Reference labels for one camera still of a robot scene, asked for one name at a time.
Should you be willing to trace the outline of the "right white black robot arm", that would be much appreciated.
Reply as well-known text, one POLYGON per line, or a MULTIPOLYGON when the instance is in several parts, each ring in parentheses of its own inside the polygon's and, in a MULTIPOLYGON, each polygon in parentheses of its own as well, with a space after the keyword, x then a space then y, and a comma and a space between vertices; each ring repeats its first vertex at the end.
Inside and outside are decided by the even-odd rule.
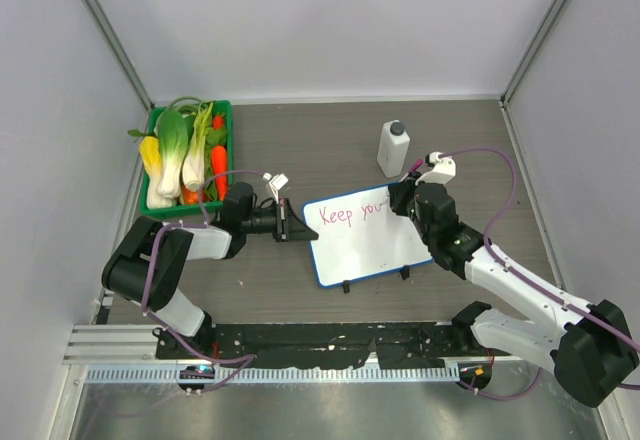
POLYGON ((492 292, 525 315, 511 318, 482 302, 453 320, 451 340, 465 355, 481 348, 517 356, 552 373, 579 403, 595 408, 639 366, 639 345, 623 311, 565 292, 510 259, 460 221, 441 184, 407 178, 388 188, 391 211, 408 218, 434 262, 492 292))

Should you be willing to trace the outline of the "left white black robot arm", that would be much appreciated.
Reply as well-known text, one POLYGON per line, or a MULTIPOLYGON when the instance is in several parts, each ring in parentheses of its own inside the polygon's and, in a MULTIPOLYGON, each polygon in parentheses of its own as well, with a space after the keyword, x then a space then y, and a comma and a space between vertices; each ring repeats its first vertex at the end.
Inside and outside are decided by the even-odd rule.
POLYGON ((277 242, 319 238, 287 198, 258 205, 253 187, 239 182, 231 186, 217 217, 201 226, 139 217, 107 261, 102 285, 173 331, 187 356, 203 358, 213 352, 215 329, 211 315, 179 289, 184 266, 191 260, 232 259, 250 234, 269 234, 277 242))

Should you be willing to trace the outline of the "white marker pink cap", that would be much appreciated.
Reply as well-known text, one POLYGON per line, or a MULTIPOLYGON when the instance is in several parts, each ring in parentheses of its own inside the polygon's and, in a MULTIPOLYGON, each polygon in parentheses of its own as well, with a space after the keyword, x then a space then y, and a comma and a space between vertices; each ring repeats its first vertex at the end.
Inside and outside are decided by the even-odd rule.
POLYGON ((415 188, 415 181, 421 175, 421 173, 418 171, 418 169, 421 167, 422 164, 423 164, 423 161, 421 159, 417 160, 412 165, 412 167, 397 182, 395 182, 395 183, 407 183, 408 184, 406 200, 408 200, 409 194, 415 188))

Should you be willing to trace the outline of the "blue framed whiteboard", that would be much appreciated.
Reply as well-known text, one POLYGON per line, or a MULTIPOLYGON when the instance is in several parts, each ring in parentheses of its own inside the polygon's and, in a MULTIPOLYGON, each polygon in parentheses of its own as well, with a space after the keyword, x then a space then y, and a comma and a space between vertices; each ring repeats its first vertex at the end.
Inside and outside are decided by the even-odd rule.
POLYGON ((392 212, 387 185, 308 202, 302 216, 318 234, 310 250, 322 288, 433 261, 411 221, 392 212))

